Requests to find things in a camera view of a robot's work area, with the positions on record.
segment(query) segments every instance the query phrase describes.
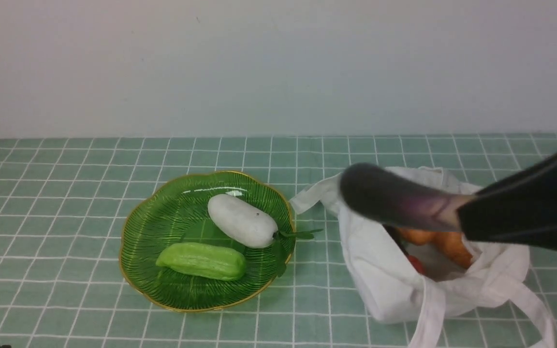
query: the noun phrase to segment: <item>green checkered tablecloth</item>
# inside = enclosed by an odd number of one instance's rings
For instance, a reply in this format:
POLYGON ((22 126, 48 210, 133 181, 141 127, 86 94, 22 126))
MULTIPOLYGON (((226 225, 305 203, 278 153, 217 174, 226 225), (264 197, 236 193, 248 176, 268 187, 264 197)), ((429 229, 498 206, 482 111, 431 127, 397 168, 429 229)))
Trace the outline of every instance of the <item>green checkered tablecloth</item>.
MULTIPOLYGON (((285 276, 212 313, 172 313, 135 293, 117 264, 128 213, 167 180, 230 169, 291 198, 350 163, 445 167, 487 185, 557 150, 557 134, 0 139, 0 344, 13 348, 403 348, 415 322, 367 315, 321 207, 298 225, 285 276)), ((526 284, 551 308, 557 253, 533 249, 526 284)), ((539 340, 509 304, 448 319, 440 347, 526 347, 539 340)))

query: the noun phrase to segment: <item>green glass plate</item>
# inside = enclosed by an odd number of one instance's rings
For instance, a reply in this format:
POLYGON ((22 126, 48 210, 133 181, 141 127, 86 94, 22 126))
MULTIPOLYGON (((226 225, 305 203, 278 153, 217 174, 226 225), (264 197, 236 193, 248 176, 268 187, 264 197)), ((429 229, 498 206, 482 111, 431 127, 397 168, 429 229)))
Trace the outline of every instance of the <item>green glass plate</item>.
POLYGON ((276 238, 280 243, 264 249, 245 247, 225 235, 207 211, 210 198, 221 193, 230 193, 266 212, 281 233, 295 232, 285 197, 247 174, 189 174, 164 184, 126 219, 119 253, 126 281, 157 306, 174 311, 206 311, 240 304, 268 287, 292 257, 295 239, 287 235, 279 234, 276 238), (159 254, 178 242, 232 247, 246 257, 246 274, 226 282, 156 266, 159 254))

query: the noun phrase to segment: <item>bag handle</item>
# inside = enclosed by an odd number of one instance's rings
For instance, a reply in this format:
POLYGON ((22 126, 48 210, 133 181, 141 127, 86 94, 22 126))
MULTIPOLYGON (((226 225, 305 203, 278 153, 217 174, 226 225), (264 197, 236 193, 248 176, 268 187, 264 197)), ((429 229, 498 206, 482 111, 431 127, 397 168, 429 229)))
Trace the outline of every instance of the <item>bag handle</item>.
POLYGON ((499 279, 491 284, 490 289, 513 302, 539 330, 542 339, 530 348, 555 348, 556 336, 554 334, 553 316, 533 291, 524 283, 504 274, 500 275, 499 279))
POLYGON ((289 200, 296 215, 311 209, 317 202, 321 201, 326 209, 338 214, 336 203, 339 200, 338 195, 338 178, 340 174, 336 174, 329 178, 318 181, 317 183, 306 187, 298 192, 289 200))
POLYGON ((435 348, 446 315, 446 294, 433 280, 422 279, 425 282, 423 304, 408 348, 435 348))

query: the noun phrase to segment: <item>white wall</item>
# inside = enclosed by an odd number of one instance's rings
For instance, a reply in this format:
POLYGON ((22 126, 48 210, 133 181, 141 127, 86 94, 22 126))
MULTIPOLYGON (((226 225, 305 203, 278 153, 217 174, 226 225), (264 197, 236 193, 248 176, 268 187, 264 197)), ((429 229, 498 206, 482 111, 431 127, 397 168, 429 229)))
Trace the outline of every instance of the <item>white wall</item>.
POLYGON ((557 130, 557 0, 0 0, 0 137, 557 130))

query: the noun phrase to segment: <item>white radish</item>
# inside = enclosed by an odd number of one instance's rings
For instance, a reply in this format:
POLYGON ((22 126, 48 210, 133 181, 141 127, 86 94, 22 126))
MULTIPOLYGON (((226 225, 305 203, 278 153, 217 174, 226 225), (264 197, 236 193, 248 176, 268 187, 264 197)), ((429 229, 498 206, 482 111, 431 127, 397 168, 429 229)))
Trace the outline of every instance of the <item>white radish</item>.
POLYGON ((279 230, 271 216, 230 194, 210 198, 207 211, 221 231, 246 247, 269 247, 279 230))

